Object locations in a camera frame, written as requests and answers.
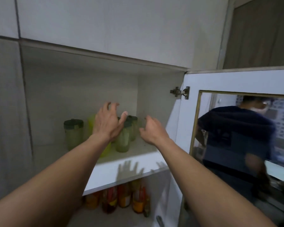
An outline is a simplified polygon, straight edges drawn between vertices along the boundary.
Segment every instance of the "green lid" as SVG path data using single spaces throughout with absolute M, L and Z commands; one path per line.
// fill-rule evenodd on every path
M 137 121 L 138 117 L 136 116 L 127 116 L 128 119 L 132 120 L 132 121 Z
M 126 121 L 124 122 L 124 127 L 130 127 L 130 126 L 131 126 L 131 122 L 128 121 L 128 120 L 126 120 Z
M 70 120 L 64 121 L 63 125 L 64 125 L 64 129 L 72 130 L 75 128 L 82 128 L 84 125 L 84 122 L 81 119 L 70 119 Z

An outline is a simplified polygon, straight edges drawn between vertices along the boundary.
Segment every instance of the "hand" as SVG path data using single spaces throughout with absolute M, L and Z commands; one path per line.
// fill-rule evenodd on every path
M 169 139 L 166 130 L 162 127 L 159 120 L 150 116 L 146 116 L 146 126 L 145 129 L 140 128 L 140 136 L 145 142 L 155 146 L 161 141 Z
M 121 132 L 128 112 L 124 111 L 120 120 L 118 120 L 117 106 L 119 104 L 113 103 L 110 109 L 108 109 L 109 105 L 110 102 L 106 102 L 96 114 L 93 134 L 103 134 L 104 136 L 108 137 L 109 141 L 112 141 Z

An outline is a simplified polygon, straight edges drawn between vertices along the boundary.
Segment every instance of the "ceiling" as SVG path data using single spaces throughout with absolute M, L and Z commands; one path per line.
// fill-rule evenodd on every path
M 98 73 L 115 72 L 135 75 L 169 74 L 177 72 L 182 74 L 184 73 L 183 71 L 177 71 L 168 68 L 152 67 L 121 61 L 112 61 L 29 46 L 22 47 L 22 55 L 24 66 L 38 65 L 74 70 L 88 70 Z

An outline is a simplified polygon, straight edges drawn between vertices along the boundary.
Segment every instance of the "hair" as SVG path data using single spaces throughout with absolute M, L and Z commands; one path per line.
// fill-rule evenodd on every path
M 261 101 L 266 102 L 270 101 L 271 103 L 274 102 L 274 98 L 272 97 L 263 97 L 263 96 L 243 96 L 243 103 L 251 102 L 251 101 Z

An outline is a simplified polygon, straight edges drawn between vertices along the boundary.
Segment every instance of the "cabinet door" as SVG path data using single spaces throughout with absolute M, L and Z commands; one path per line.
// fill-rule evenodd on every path
M 0 0 L 0 36 L 19 38 L 15 0 Z
M 0 39 L 0 198 L 33 173 L 18 42 Z
M 228 92 L 226 94 L 232 92 L 236 95 L 260 93 L 281 95 L 279 97 L 284 97 L 284 70 L 227 70 L 227 72 L 223 72 L 222 70 L 218 73 L 186 74 L 183 86 L 190 86 L 190 93 L 188 100 L 185 100 L 182 96 L 176 143 L 189 153 L 195 116 L 198 116 L 196 115 L 197 105 L 199 105 L 198 98 L 201 98 L 202 90 L 214 91 L 213 93 L 219 93 L 219 91 L 223 93 Z M 181 202 L 182 193 L 174 182 L 174 179 L 172 179 L 167 206 L 167 218 L 170 218 L 168 221 L 173 224 L 171 226 L 177 225 Z
M 200 70 L 216 68 L 227 1 L 18 0 L 18 10 L 22 38 Z

